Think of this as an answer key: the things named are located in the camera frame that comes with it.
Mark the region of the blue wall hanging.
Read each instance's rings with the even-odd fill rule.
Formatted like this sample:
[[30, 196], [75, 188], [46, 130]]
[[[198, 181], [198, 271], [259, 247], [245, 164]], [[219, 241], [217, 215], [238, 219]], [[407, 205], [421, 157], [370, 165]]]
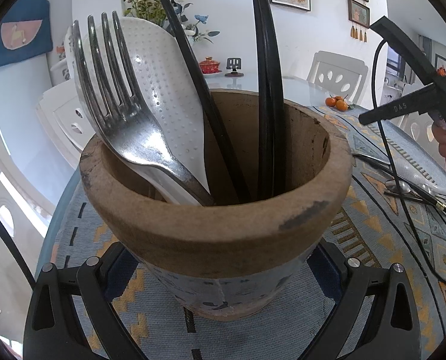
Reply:
[[53, 49], [48, 0], [18, 0], [0, 23], [0, 67]]

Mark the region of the white chair left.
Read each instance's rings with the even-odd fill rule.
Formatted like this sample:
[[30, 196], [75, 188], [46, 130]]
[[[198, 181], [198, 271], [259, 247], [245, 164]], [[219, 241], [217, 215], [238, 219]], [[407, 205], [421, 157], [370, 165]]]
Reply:
[[76, 169], [94, 130], [80, 106], [74, 80], [67, 80], [44, 92], [36, 113], [58, 152]]

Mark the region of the orange tangerines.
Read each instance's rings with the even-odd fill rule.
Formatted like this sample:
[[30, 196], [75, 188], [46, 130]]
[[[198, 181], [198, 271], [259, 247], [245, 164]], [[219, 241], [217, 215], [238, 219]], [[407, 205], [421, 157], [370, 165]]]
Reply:
[[327, 97], [325, 100], [325, 105], [330, 108], [335, 108], [341, 112], [349, 110], [349, 104], [341, 96]]

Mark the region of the white chair right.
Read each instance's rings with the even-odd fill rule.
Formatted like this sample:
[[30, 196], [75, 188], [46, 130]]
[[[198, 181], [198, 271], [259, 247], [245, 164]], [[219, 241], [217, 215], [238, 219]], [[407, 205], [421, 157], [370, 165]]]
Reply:
[[[394, 102], [403, 95], [415, 92], [422, 87], [423, 85], [419, 81], [412, 85], [384, 84], [380, 105]], [[427, 114], [419, 115], [418, 112], [413, 112], [409, 115], [391, 119], [391, 123], [409, 135], [430, 156], [434, 158], [439, 156], [438, 143], [432, 132], [433, 120]]]

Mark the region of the blue patterned table mat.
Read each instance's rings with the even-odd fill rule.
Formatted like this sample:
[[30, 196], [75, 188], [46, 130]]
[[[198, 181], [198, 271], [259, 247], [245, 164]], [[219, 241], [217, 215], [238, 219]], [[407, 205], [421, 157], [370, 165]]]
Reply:
[[[384, 146], [390, 144], [394, 158], [446, 188], [446, 172], [394, 125], [364, 127], [355, 111], [318, 111], [345, 135], [352, 150], [383, 158]], [[387, 195], [386, 179], [385, 173], [356, 161], [346, 200], [325, 239], [366, 267], [405, 267], [420, 322], [421, 357], [426, 359], [446, 335], [446, 216], [431, 206], [401, 203]], [[115, 242], [89, 204], [78, 175], [69, 181], [48, 235], [45, 251], [61, 268], [80, 266]], [[257, 314], [233, 322], [207, 320], [182, 308], [154, 275], [138, 267], [113, 306], [150, 359], [296, 359], [334, 302], [303, 265]]]

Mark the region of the black chopstick left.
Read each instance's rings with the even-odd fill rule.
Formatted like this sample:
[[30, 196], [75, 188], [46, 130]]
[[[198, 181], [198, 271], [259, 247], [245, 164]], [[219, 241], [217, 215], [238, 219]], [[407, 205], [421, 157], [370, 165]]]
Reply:
[[193, 81], [193, 85], [199, 96], [199, 100], [202, 105], [202, 109], [207, 116], [207, 120], [210, 124], [211, 130], [216, 139], [216, 143], [222, 154], [224, 164], [229, 173], [232, 186], [235, 190], [238, 201], [242, 203], [245, 200], [244, 192], [242, 188], [243, 174], [239, 165], [237, 156], [233, 149], [232, 142], [224, 126], [223, 119], [216, 106], [213, 96], [211, 95], [210, 88], [202, 74], [197, 59], [193, 53], [193, 50], [187, 40], [184, 29], [181, 27], [181, 23], [177, 18], [176, 12], [170, 0], [160, 0], [163, 9], [168, 17], [168, 22], [175, 35], [176, 42], [180, 48], [182, 57], [185, 61], [190, 77]]

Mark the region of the white dining chair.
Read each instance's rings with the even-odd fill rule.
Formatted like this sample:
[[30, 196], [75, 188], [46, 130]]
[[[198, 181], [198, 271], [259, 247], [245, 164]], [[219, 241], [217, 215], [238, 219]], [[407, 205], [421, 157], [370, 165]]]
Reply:
[[367, 76], [368, 66], [364, 61], [320, 50], [314, 54], [307, 80], [356, 104]]

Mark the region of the small framed picture lower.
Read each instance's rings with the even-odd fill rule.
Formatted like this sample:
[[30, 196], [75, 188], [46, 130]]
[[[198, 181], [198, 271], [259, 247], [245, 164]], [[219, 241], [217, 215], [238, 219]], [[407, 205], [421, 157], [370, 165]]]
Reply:
[[349, 21], [359, 24], [366, 29], [370, 27], [370, 9], [355, 0], [347, 0]]

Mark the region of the flower plant arrangement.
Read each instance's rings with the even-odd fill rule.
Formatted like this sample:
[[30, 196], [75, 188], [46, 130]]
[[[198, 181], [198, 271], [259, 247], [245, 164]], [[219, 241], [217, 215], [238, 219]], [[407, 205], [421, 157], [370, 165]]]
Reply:
[[[147, 20], [159, 27], [165, 29], [171, 35], [174, 34], [172, 26], [169, 24], [167, 13], [160, 0], [122, 0], [124, 4], [124, 16], [135, 17]], [[195, 15], [194, 20], [186, 14], [192, 2], [179, 2], [170, 0], [176, 16], [184, 30], [189, 43], [198, 41], [209, 41], [213, 43], [212, 39], [220, 35], [219, 30], [208, 30], [204, 26], [207, 25], [208, 16]]]

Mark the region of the black phone stand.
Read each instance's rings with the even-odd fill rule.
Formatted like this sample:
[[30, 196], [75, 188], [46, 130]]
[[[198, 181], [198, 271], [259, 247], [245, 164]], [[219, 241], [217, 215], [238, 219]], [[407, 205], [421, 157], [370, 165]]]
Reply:
[[244, 74], [241, 72], [241, 58], [232, 57], [227, 59], [226, 69], [228, 72], [225, 73], [226, 77], [243, 77]]

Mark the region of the red lidded pot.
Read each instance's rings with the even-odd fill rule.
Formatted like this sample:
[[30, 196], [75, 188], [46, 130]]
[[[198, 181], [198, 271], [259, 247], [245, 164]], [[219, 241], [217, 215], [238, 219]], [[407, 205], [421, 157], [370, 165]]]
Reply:
[[220, 62], [214, 60], [213, 57], [205, 57], [205, 59], [199, 63], [199, 67], [204, 75], [212, 75], [221, 72]]

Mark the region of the brown clay utensil pot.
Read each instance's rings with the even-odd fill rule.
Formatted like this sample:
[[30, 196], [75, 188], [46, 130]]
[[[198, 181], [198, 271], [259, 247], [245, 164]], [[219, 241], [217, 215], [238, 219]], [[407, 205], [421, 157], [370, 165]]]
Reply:
[[216, 140], [205, 137], [216, 205], [148, 197], [148, 184], [97, 137], [80, 157], [86, 196], [115, 237], [187, 309], [212, 320], [261, 310], [288, 283], [340, 210], [351, 184], [346, 137], [305, 106], [286, 101], [286, 189], [231, 203]]

